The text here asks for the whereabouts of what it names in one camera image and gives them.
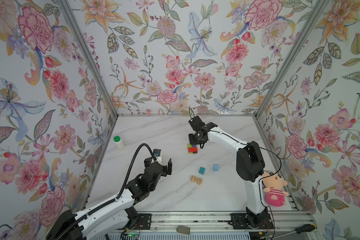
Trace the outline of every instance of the white bottle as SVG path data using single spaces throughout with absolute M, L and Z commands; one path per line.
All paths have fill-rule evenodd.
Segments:
M 119 136 L 115 136 L 113 138 L 113 141 L 115 142 L 117 149 L 123 150 L 125 148 L 124 142 L 121 140 Z

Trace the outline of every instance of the teal cube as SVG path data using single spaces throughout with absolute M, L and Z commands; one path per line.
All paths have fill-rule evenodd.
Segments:
M 200 170 L 199 170 L 199 173 L 204 175 L 204 172 L 205 172 L 205 168 L 204 167 L 200 167 Z

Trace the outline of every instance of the marble tabletop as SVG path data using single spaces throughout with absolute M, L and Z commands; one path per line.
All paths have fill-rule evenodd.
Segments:
M 244 116 L 201 117 L 205 123 L 214 122 L 233 136 L 260 147 L 264 144 L 254 121 Z M 137 211 L 240 211 L 245 210 L 247 197 L 243 180 L 236 173 L 236 155 L 223 147 L 208 141 L 203 149 L 198 147 L 197 154 L 187 150 L 188 134 L 193 133 L 188 124 L 189 117 L 119 117 L 112 137 L 120 136 L 125 149 L 120 151 L 113 142 L 106 150 L 87 207 L 97 204 L 117 193 L 124 181 L 126 171 L 141 143 L 150 148 L 162 150 L 162 164 L 172 158 L 172 175 L 161 177 L 156 189 L 149 197 L 135 205 Z M 273 170 L 267 151 L 261 150 L 265 170 Z M 149 151 L 140 149 L 129 180 L 144 172 L 144 159 Z M 213 164 L 219 164 L 213 171 Z M 198 173 L 200 167 L 205 174 Z M 202 178 L 202 184 L 191 182 L 191 176 Z M 283 207 L 272 210 L 292 210 L 289 202 Z

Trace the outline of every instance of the plush toy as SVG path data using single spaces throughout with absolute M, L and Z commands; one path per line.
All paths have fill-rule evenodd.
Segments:
M 285 204 L 284 196 L 289 196 L 289 193 L 283 191 L 283 187 L 288 184 L 287 181 L 280 174 L 273 172 L 264 172 L 263 177 L 267 177 L 263 179 L 265 185 L 263 192 L 266 193 L 267 203 L 275 207 L 283 206 Z

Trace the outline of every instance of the floral wallpaper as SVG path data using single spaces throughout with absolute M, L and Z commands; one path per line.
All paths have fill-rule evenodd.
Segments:
M 60 13 L 0 0 L 0 240 L 82 208 L 115 122 Z
M 254 113 L 313 0 L 70 1 L 120 114 Z
M 324 239 L 360 240 L 360 0 L 332 0 L 260 117 Z

